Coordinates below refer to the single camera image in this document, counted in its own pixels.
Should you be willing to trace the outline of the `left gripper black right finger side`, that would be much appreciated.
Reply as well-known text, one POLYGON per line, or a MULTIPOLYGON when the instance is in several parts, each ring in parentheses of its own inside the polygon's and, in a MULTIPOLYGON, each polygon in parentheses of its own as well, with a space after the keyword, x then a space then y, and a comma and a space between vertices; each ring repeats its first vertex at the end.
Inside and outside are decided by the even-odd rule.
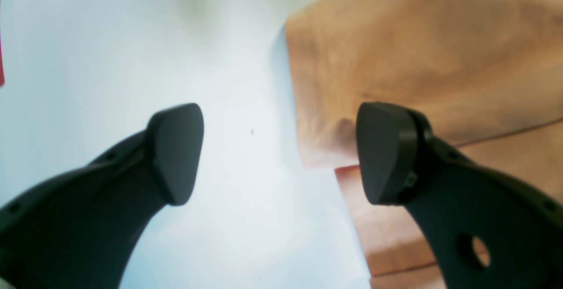
POLYGON ((562 287, 557 201, 474 163, 407 107, 361 104, 356 142, 366 199, 408 211, 449 289, 562 287))

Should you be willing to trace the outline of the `left gripper black left finger side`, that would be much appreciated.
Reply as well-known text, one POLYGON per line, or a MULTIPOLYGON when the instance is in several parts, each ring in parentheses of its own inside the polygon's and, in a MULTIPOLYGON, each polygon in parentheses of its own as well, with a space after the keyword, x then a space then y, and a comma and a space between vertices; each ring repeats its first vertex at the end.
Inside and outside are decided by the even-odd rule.
POLYGON ((9 201, 1 279, 17 289, 117 289, 151 219, 191 197, 204 133, 197 104, 159 111, 88 165, 9 201))

